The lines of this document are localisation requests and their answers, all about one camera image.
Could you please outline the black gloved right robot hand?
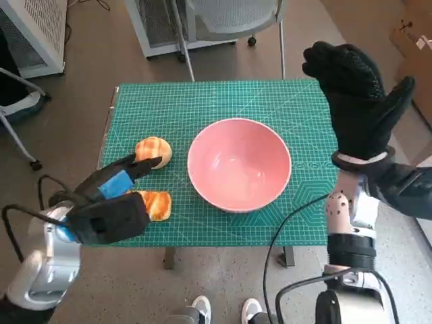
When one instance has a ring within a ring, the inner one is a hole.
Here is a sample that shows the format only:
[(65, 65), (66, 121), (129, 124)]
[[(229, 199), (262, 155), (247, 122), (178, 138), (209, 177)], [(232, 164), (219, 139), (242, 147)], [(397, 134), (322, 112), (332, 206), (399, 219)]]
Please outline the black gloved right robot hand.
[(411, 102), (414, 78), (386, 92), (375, 62), (351, 44), (317, 41), (303, 56), (302, 71), (318, 81), (329, 104), (338, 151), (364, 161), (384, 153)]

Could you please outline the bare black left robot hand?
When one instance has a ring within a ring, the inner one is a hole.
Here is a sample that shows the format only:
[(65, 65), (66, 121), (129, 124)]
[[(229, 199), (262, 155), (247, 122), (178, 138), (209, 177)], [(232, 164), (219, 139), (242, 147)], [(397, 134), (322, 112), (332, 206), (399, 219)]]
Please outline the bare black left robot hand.
[(137, 161), (136, 155), (131, 154), (95, 171), (74, 190), (84, 201), (72, 208), (69, 217), (146, 215), (144, 199), (132, 187), (161, 162), (161, 156)]

